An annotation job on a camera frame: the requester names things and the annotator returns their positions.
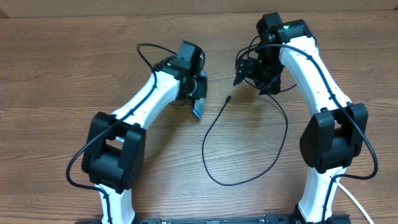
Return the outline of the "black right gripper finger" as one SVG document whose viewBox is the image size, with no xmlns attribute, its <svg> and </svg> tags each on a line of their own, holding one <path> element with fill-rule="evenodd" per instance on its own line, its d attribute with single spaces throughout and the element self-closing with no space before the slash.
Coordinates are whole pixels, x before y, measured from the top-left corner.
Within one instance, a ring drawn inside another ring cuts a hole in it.
<svg viewBox="0 0 398 224">
<path fill-rule="evenodd" d="M 242 81 L 246 78 L 245 73 L 243 71 L 237 71 L 236 72 L 236 76 L 233 82 L 233 86 L 236 86 L 240 83 L 242 83 Z"/>
<path fill-rule="evenodd" d="M 270 83 L 259 87 L 260 95 L 276 95 L 280 92 L 280 83 Z"/>
</svg>

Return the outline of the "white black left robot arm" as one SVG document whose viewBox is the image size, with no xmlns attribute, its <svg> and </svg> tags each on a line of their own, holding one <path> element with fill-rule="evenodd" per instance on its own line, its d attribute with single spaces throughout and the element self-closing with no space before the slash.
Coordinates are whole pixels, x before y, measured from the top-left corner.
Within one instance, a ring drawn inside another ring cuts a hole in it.
<svg viewBox="0 0 398 224">
<path fill-rule="evenodd" d="M 101 196 L 98 223 L 134 223 L 132 188 L 144 162 L 146 132 L 175 100 L 191 100 L 192 113 L 201 119 L 207 92 L 204 64 L 204 51 L 183 41 L 178 52 L 150 66 L 147 83 L 125 105 L 93 117 L 81 169 Z"/>
</svg>

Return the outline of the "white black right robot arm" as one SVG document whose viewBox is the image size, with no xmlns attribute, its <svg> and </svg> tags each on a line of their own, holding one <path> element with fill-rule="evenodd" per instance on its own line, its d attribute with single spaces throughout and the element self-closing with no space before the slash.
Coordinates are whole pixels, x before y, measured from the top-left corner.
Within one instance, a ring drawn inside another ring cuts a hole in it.
<svg viewBox="0 0 398 224">
<path fill-rule="evenodd" d="M 366 143 L 368 111 L 354 104 L 335 83 L 323 63 L 317 40 L 303 20 L 283 22 L 278 13 L 257 22 L 260 42 L 236 59 L 234 85 L 252 80 L 262 95 L 281 92 L 281 73 L 287 69 L 306 101 L 310 121 L 299 141 L 308 165 L 302 198 L 290 215 L 291 223 L 350 223 L 349 215 L 331 208 L 340 179 Z"/>
</svg>

